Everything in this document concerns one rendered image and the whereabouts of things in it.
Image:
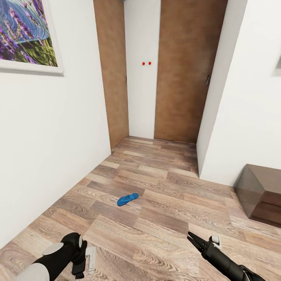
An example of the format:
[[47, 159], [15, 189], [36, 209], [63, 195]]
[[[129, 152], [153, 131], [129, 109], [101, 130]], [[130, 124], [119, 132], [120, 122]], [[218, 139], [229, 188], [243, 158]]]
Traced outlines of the sandal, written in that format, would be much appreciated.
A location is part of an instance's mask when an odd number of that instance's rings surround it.
[[118, 201], [117, 201], [117, 205], [118, 206], [123, 206], [125, 204], [127, 204], [128, 202], [137, 199], [139, 197], [139, 195], [137, 193], [131, 194], [131, 195], [126, 195], [124, 197], [121, 197]]

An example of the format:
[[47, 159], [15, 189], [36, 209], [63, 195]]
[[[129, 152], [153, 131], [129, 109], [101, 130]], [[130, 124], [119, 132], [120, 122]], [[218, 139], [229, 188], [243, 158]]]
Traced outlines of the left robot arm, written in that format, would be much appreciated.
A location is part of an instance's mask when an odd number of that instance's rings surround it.
[[88, 256], [88, 273], [94, 273], [95, 255], [96, 247], [87, 247], [87, 241], [82, 240], [82, 235], [70, 233], [60, 243], [48, 247], [41, 258], [12, 281], [55, 281], [70, 261], [73, 262], [71, 274], [75, 275], [75, 279], [82, 279]]

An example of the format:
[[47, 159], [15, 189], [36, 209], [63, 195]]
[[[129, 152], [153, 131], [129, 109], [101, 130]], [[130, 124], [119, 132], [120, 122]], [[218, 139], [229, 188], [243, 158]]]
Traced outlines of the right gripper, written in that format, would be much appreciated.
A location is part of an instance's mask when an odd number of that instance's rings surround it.
[[190, 231], [188, 234], [190, 237], [188, 236], [187, 239], [196, 247], [203, 258], [209, 261], [223, 275], [227, 275], [231, 264], [230, 258], [218, 250], [212, 242], [207, 242]]

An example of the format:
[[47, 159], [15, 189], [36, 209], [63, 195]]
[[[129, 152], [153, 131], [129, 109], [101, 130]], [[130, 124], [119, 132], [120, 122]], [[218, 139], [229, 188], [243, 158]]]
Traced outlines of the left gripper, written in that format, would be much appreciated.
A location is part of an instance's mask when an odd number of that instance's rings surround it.
[[85, 271], [85, 263], [86, 263], [86, 258], [85, 258], [85, 251], [87, 248], [87, 241], [83, 241], [83, 251], [81, 256], [77, 260], [72, 260], [73, 262], [73, 267], [72, 267], [72, 275], [75, 275], [75, 279], [82, 279], [84, 278], [83, 272]]

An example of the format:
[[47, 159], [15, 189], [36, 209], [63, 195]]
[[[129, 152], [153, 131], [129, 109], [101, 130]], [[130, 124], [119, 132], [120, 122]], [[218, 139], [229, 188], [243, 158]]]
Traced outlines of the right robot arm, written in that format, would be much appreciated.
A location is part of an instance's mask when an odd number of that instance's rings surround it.
[[207, 242], [190, 231], [188, 234], [190, 237], [188, 236], [187, 239], [196, 247], [203, 258], [231, 281], [266, 281], [244, 265], [236, 264], [222, 253], [220, 251], [222, 250], [220, 237], [212, 235]]

